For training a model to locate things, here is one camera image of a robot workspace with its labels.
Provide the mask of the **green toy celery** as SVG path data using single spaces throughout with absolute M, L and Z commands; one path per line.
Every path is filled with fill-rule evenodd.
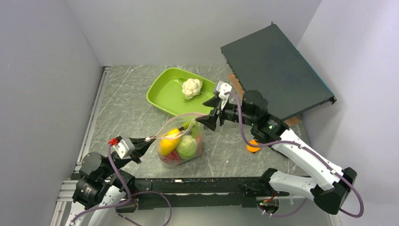
M 185 135 L 190 135 L 193 138 L 197 138 L 197 136 L 201 133 L 201 127 L 196 121 L 187 121 L 183 124 L 183 131 Z

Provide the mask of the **clear zip top bag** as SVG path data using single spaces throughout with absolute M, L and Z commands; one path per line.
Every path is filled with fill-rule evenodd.
M 145 138 L 156 145 L 158 157 L 166 168 L 173 168 L 200 157 L 204 126 L 197 119 L 203 113 L 184 113 L 169 119 L 159 131 Z

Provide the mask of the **green toy cabbage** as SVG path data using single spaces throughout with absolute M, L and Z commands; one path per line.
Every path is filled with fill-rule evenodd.
M 176 151 L 183 160 L 193 158 L 197 151 L 197 140 L 190 135 L 182 136 Z

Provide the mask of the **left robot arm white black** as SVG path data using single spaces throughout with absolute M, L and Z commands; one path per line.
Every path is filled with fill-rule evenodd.
M 128 208 L 135 199 L 149 197 L 151 182 L 136 179 L 122 168 L 130 162 L 140 164 L 154 141 L 118 136 L 108 142 L 106 155 L 88 153 L 81 162 L 66 225 L 98 226 L 107 211 Z

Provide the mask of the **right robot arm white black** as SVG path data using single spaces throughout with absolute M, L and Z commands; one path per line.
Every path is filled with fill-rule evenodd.
M 210 130 L 223 125 L 224 121 L 237 122 L 240 127 L 248 125 L 256 147 L 271 147 L 308 174 L 300 177 L 269 168 L 258 181 L 257 188 L 261 193 L 296 194 L 314 201 L 320 209 L 332 215 L 342 210 L 350 192 L 359 195 L 354 188 L 357 172 L 331 163 L 303 142 L 283 120 L 268 112 L 268 102 L 259 91 L 247 91 L 236 104 L 229 102 L 230 95 L 230 91 L 216 92 L 204 102 L 211 111 L 197 121 Z

